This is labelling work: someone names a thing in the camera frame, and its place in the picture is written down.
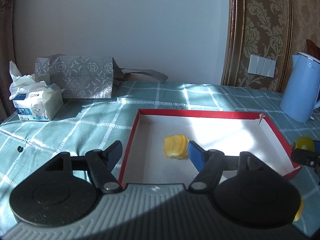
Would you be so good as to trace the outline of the green tomato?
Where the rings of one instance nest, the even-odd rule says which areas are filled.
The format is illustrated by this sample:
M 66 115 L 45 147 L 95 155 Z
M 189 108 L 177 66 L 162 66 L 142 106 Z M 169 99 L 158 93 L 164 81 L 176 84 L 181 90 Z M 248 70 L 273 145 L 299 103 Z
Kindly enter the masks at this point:
M 295 148 L 314 152 L 315 151 L 315 143 L 310 137 L 299 137 L 295 141 Z

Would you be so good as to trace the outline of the large yellow starfruit chunk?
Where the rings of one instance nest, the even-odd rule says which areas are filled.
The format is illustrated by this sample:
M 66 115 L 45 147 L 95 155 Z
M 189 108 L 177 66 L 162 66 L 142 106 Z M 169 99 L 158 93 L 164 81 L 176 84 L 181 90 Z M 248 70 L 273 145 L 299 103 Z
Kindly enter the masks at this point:
M 181 134 L 170 135 L 164 138 L 164 154 L 171 159 L 184 159 L 188 156 L 187 137 Z

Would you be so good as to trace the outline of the teal checked tablecloth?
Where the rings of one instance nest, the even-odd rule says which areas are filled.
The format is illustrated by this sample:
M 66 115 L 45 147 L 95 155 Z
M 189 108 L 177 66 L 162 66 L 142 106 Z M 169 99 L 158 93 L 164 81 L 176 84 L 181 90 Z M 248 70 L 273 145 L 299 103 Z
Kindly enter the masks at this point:
M 52 121 L 21 121 L 12 114 L 1 123 L 1 234 L 16 225 L 11 191 L 56 154 L 72 156 L 127 143 L 140 108 L 264 112 L 289 143 L 319 139 L 319 112 L 301 124 L 280 109 L 281 94 L 248 87 L 127 81 L 111 99 L 66 101 Z

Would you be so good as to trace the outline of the blue electric kettle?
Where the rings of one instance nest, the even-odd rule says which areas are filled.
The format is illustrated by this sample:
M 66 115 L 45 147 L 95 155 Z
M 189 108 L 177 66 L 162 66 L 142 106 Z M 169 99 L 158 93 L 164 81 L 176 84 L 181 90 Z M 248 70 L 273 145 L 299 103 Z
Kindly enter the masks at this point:
M 292 55 L 293 70 L 284 90 L 280 108 L 292 119 L 306 123 L 319 108 L 319 60 L 304 52 Z

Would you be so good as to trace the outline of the grey patterned gift bag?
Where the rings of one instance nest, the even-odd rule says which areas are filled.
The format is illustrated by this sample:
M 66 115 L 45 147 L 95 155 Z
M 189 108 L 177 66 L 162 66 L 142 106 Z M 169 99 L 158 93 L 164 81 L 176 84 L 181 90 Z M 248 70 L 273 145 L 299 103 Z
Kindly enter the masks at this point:
M 113 57 L 67 56 L 38 57 L 35 76 L 45 77 L 63 90 L 64 99 L 110 99 L 121 82 L 131 74 L 152 77 L 159 82 L 168 77 L 156 70 L 120 68 Z

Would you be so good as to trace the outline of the tissue pack with cat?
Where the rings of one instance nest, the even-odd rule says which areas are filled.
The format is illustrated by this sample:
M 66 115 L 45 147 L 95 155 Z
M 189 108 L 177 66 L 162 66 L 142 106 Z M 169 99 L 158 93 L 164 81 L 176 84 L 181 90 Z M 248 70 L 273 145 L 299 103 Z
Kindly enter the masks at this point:
M 13 61 L 9 63 L 9 73 L 9 100 L 21 121 L 50 121 L 63 107 L 61 89 L 56 84 L 22 75 Z

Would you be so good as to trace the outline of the dark wooden chair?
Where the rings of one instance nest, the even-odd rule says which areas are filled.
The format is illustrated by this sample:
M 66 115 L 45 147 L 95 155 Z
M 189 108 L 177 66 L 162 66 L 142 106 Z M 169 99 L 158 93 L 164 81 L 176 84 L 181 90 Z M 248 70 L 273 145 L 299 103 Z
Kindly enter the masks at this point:
M 315 44 L 315 42 L 310 39 L 306 40 L 306 47 L 308 54 L 314 58 L 320 60 L 320 48 Z

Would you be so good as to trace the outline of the brown patterned curtain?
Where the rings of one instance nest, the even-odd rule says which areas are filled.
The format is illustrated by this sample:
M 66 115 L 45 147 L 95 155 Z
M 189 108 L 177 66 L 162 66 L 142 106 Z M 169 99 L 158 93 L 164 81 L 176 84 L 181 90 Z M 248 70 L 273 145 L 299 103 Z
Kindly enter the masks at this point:
M 14 0 L 1 0 L 0 5 L 1 121 L 4 121 L 14 111 L 13 104 L 9 100 L 11 84 L 9 63 L 15 61 L 12 30 Z

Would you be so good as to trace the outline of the white wall switch panel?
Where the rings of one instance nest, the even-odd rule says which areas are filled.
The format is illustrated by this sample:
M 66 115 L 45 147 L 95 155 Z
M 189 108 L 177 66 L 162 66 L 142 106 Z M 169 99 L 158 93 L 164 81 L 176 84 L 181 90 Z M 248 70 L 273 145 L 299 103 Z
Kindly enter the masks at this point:
M 265 77 L 274 77 L 276 61 L 258 55 L 250 55 L 248 73 Z

